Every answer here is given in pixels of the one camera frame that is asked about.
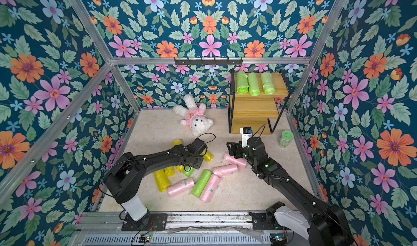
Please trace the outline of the pink trash bag roll left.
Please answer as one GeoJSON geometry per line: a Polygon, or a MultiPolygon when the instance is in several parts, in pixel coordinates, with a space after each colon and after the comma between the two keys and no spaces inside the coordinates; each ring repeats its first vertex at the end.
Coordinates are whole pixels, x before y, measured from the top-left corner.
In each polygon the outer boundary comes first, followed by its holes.
{"type": "Polygon", "coordinates": [[[192,178],[185,179],[181,182],[178,182],[177,184],[171,186],[168,188],[168,196],[169,197],[175,197],[181,193],[184,193],[190,189],[193,189],[195,186],[195,183],[192,178]]]}

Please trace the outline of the green trash bag roll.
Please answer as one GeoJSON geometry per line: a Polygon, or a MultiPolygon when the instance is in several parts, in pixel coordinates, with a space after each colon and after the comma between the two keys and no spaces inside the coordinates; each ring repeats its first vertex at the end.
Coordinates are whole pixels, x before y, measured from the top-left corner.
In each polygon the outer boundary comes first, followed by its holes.
{"type": "Polygon", "coordinates": [[[185,166],[184,169],[182,170],[182,173],[184,176],[190,177],[194,173],[194,171],[195,169],[193,167],[185,166]]]}
{"type": "Polygon", "coordinates": [[[239,94],[246,94],[249,92],[248,75],[244,71],[237,73],[236,90],[239,94]]]}
{"type": "Polygon", "coordinates": [[[253,97],[260,95],[260,87],[258,84],[257,75],[254,72],[248,74],[249,94],[253,97]]]}
{"type": "Polygon", "coordinates": [[[200,198],[200,196],[203,193],[203,190],[205,189],[208,181],[211,178],[212,173],[209,170],[205,170],[197,183],[195,184],[191,194],[194,195],[197,198],[200,198]]]}
{"type": "Polygon", "coordinates": [[[275,90],[275,85],[273,83],[273,76],[269,72],[264,72],[261,74],[261,82],[265,95],[273,95],[275,90]]]}

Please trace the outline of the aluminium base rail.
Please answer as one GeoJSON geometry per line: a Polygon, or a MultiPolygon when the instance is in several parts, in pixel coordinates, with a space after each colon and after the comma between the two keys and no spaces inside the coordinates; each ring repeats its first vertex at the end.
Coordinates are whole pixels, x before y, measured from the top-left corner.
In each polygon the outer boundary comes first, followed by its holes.
{"type": "Polygon", "coordinates": [[[94,212],[82,216],[71,246],[271,246],[270,234],[284,234],[287,246],[310,246],[289,228],[269,222],[264,211],[151,212],[144,226],[125,213],[94,212]],[[138,243],[151,235],[149,243],[138,243]]]}

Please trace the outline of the yellow trash bag roll large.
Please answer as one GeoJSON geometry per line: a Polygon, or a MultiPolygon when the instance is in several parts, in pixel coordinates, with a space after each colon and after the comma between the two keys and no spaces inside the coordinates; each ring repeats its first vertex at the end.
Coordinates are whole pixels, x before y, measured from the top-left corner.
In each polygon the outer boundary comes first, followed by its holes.
{"type": "Polygon", "coordinates": [[[159,170],[154,172],[154,178],[160,192],[164,192],[171,187],[169,182],[168,176],[166,175],[164,170],[159,170]]]}

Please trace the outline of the pink trash bag roll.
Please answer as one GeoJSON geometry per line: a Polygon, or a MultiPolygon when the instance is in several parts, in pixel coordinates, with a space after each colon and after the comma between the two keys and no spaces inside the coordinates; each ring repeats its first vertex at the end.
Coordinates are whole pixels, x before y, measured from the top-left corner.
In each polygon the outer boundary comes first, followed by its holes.
{"type": "Polygon", "coordinates": [[[237,159],[237,158],[231,156],[228,152],[226,152],[224,154],[224,159],[226,161],[228,161],[229,163],[231,163],[231,164],[238,165],[241,168],[246,168],[246,166],[248,164],[247,161],[246,161],[246,159],[243,159],[243,158],[237,159]]]}
{"type": "Polygon", "coordinates": [[[212,174],[200,196],[200,200],[204,203],[208,203],[212,198],[214,191],[218,187],[219,183],[220,177],[218,175],[212,174]]]}
{"type": "Polygon", "coordinates": [[[195,186],[195,183],[192,178],[185,179],[181,182],[178,182],[177,184],[171,186],[168,188],[168,196],[169,197],[175,197],[181,193],[184,193],[190,189],[193,189],[195,186]]]}
{"type": "Polygon", "coordinates": [[[219,177],[225,177],[229,175],[236,174],[238,172],[237,164],[229,164],[224,166],[215,167],[213,169],[213,174],[219,177]]]}

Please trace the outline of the green circuit board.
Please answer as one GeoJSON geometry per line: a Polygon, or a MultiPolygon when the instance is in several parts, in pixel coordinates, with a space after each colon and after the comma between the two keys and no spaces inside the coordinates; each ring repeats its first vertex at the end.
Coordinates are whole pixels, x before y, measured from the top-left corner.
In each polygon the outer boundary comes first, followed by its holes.
{"type": "Polygon", "coordinates": [[[284,234],[270,234],[271,246],[286,246],[288,237],[284,234]]]}
{"type": "Polygon", "coordinates": [[[138,243],[149,243],[151,241],[151,235],[141,235],[138,239],[138,243]]]}

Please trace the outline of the black hook rail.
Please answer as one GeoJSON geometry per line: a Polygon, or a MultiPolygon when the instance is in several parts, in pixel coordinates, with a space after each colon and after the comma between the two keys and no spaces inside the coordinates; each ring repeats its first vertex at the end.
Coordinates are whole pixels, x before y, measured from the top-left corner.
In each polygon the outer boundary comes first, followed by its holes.
{"type": "Polygon", "coordinates": [[[175,65],[196,65],[196,66],[242,65],[243,59],[242,58],[174,58],[174,64],[175,65]]]}

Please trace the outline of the pink trash bag roll middle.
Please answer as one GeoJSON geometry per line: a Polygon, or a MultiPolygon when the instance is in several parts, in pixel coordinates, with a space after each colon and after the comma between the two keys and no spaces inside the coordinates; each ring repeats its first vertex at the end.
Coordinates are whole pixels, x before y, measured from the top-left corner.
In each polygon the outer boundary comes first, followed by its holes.
{"type": "Polygon", "coordinates": [[[238,172],[237,164],[229,164],[224,166],[215,167],[213,169],[213,174],[219,177],[225,177],[229,175],[236,174],[238,172]]]}

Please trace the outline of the yellow trash bag roll right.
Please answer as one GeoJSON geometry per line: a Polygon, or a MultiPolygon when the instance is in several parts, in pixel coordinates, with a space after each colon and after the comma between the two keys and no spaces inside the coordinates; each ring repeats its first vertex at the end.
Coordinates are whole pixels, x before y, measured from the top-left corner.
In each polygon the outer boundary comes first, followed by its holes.
{"type": "Polygon", "coordinates": [[[203,156],[203,159],[206,162],[211,162],[213,160],[213,158],[214,158],[214,156],[209,151],[203,152],[202,153],[202,156],[203,156]]]}

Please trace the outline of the yellow trash bag roll middle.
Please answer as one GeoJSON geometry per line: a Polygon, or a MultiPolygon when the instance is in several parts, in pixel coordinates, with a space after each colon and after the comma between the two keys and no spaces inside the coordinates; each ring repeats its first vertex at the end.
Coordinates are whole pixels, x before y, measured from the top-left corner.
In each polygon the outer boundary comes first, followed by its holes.
{"type": "Polygon", "coordinates": [[[178,172],[182,173],[184,171],[185,167],[180,165],[180,166],[176,166],[176,169],[177,169],[178,172]]]}

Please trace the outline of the pink trash bag roll lower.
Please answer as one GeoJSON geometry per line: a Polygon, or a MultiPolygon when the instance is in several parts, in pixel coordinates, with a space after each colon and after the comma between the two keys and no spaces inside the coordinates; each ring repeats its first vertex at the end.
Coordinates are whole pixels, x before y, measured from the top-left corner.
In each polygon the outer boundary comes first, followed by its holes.
{"type": "Polygon", "coordinates": [[[218,187],[219,183],[220,177],[218,175],[212,174],[200,196],[200,200],[204,203],[208,203],[212,198],[214,191],[218,187]]]}

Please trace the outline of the upper green lidded jar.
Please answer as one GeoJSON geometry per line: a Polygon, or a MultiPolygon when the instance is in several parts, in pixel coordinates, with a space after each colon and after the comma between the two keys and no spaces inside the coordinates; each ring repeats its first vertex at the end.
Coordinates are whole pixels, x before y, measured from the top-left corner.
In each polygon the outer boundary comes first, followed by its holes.
{"type": "Polygon", "coordinates": [[[279,145],[281,147],[287,147],[294,139],[294,134],[289,130],[284,130],[279,139],[279,145]]]}

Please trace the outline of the green circuit board right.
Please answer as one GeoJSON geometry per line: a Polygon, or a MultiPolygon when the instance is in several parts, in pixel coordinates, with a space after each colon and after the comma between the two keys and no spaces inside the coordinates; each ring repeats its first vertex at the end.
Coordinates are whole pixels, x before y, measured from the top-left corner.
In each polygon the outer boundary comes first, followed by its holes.
{"type": "Polygon", "coordinates": [[[270,234],[271,246],[286,246],[288,237],[284,234],[270,234]]]}

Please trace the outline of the green circuit board left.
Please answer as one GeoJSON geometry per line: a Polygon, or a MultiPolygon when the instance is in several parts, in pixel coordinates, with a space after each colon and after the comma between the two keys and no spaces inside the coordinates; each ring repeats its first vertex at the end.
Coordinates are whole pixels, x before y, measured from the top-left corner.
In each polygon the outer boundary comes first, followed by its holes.
{"type": "Polygon", "coordinates": [[[149,243],[151,241],[151,235],[141,235],[138,239],[138,243],[149,243]]]}

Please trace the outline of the wooden shelf black metal frame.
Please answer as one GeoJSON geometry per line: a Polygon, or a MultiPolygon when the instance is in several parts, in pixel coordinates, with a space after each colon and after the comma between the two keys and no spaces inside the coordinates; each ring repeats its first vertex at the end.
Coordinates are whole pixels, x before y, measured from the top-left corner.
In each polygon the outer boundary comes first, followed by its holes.
{"type": "Polygon", "coordinates": [[[260,94],[251,96],[249,93],[237,92],[236,73],[231,74],[230,105],[228,108],[228,131],[230,134],[239,134],[240,128],[252,127],[253,131],[265,126],[264,134],[273,134],[282,112],[292,95],[290,83],[284,71],[272,73],[271,79],[275,87],[275,93],[266,95],[262,89],[261,74],[256,74],[260,86],[260,94]]]}

